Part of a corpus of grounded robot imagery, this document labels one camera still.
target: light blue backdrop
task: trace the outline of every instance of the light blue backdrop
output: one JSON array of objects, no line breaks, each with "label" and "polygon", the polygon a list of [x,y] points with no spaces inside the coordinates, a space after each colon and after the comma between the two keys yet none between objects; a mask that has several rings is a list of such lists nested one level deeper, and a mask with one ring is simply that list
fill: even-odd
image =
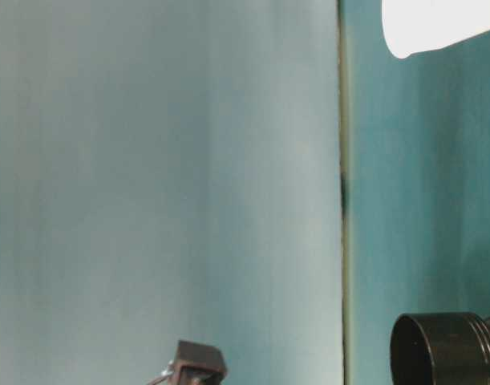
[{"label": "light blue backdrop", "polygon": [[0,1],[0,383],[341,381],[335,18]]},{"label": "light blue backdrop", "polygon": [[400,313],[490,315],[490,33],[398,60],[380,0],[340,16],[349,383],[385,385]]}]

